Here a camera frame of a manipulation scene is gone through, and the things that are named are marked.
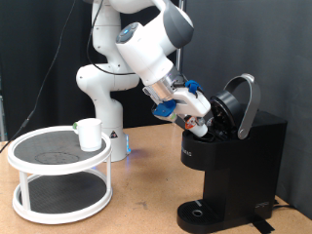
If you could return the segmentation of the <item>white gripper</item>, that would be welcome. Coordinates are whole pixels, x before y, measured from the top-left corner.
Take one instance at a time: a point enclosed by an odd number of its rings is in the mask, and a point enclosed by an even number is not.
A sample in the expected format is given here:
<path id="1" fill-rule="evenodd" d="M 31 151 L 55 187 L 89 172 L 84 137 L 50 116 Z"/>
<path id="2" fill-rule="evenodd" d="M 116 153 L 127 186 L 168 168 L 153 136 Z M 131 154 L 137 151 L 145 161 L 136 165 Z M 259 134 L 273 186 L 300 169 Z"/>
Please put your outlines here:
<path id="1" fill-rule="evenodd" d="M 203 118 L 210 110 L 211 104 L 205 98 L 205 96 L 199 91 L 196 94 L 192 94 L 187 88 L 178 88 L 173 93 L 173 99 L 176 102 L 175 113 L 184 114 L 184 123 L 186 126 L 195 125 L 199 126 L 206 124 L 206 120 Z"/>

